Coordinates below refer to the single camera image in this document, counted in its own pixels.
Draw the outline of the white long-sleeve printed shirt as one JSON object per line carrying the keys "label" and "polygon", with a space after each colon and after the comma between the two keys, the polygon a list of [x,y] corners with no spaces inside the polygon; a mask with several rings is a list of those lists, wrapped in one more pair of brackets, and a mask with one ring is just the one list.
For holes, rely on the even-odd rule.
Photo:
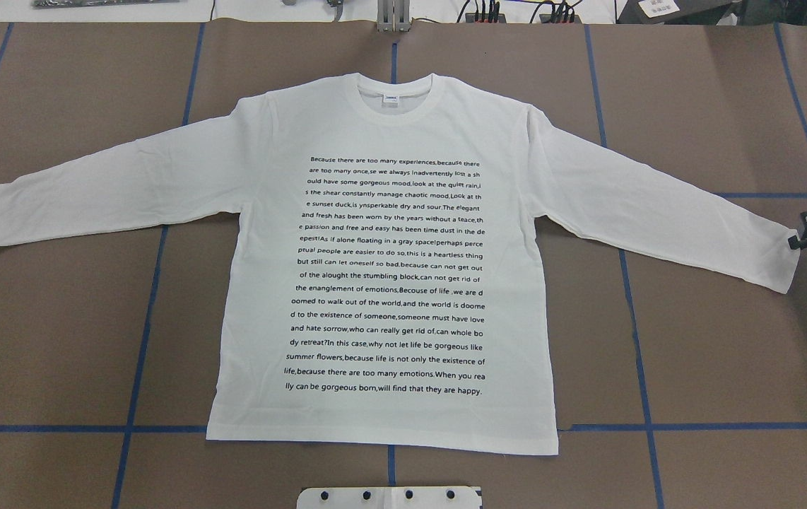
{"label": "white long-sleeve printed shirt", "polygon": [[557,455],[535,220],[786,293],[791,229],[430,74],[320,78],[0,185],[0,246],[239,216],[209,440]]}

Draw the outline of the white mounting plate with holes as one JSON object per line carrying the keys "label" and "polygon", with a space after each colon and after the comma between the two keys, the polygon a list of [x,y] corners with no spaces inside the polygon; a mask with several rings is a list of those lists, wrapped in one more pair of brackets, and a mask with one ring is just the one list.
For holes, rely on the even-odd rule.
{"label": "white mounting plate with holes", "polygon": [[297,508],[481,508],[480,487],[314,487],[302,491]]}

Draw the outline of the aluminium frame post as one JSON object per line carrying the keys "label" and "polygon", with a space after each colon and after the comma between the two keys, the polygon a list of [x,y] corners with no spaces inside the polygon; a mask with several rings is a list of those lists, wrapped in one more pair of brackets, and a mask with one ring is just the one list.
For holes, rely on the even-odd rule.
{"label": "aluminium frame post", "polygon": [[378,0],[377,31],[379,33],[409,32],[412,27],[410,0]]}

